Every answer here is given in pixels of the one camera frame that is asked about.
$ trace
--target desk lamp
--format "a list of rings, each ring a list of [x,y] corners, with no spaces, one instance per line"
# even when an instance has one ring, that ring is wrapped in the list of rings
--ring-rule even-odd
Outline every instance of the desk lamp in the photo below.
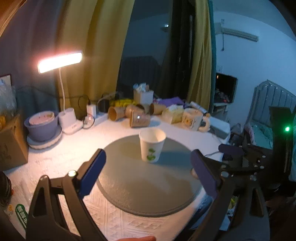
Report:
[[[80,130],[83,126],[83,122],[76,119],[76,115],[73,108],[65,109],[65,92],[62,82],[61,68],[71,64],[77,64],[82,60],[82,52],[68,53],[58,56],[53,56],[38,63],[38,71],[40,74],[48,72],[53,69],[59,69],[59,81],[63,93],[63,111],[58,115],[59,124],[65,134],[73,134]]]

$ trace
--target mug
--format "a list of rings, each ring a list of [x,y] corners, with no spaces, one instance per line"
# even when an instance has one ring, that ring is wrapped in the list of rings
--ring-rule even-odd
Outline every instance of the mug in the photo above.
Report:
[[[150,115],[161,115],[161,113],[166,109],[164,104],[152,103],[150,105]]]
[[[110,107],[108,110],[109,119],[112,121],[117,121],[124,117],[124,107]]]
[[[133,110],[130,117],[130,127],[146,127],[150,124],[150,115]]]
[[[206,125],[201,127],[201,122],[204,121]],[[188,108],[184,110],[182,123],[187,129],[193,131],[207,132],[210,129],[210,120],[208,117],[203,116],[203,113],[199,110]]]
[[[126,110],[125,110],[125,116],[127,118],[130,118],[131,117],[131,113],[133,112],[133,110],[136,110],[138,112],[144,112],[142,109],[140,109],[139,107],[133,105],[133,104],[129,104],[127,107],[126,107]]]

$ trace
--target person's hand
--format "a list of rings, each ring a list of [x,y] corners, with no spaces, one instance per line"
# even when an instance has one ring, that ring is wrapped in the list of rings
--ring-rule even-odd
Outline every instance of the person's hand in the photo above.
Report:
[[[127,239],[119,239],[117,241],[156,241],[154,236],[147,236],[143,238],[127,238]]]

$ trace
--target round gray mat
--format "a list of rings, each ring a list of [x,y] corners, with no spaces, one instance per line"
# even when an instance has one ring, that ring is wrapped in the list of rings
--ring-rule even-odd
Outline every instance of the round gray mat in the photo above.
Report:
[[[199,193],[200,181],[191,175],[190,150],[167,138],[158,162],[141,159],[138,135],[108,145],[106,164],[97,185],[103,195],[125,212],[161,217],[187,207]]]

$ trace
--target bowl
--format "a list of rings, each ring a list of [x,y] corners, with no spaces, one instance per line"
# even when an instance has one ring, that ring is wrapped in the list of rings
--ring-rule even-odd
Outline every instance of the bowl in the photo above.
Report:
[[[54,119],[53,111],[42,111],[31,116],[29,119],[29,124],[32,126],[42,125],[42,124],[46,124],[48,122],[53,121],[53,119]]]
[[[28,117],[24,125],[30,133],[30,138],[37,142],[43,142],[51,139],[57,130],[58,123],[58,112],[54,112],[54,119],[51,122],[39,124],[39,125],[30,125],[29,120],[31,117]]]

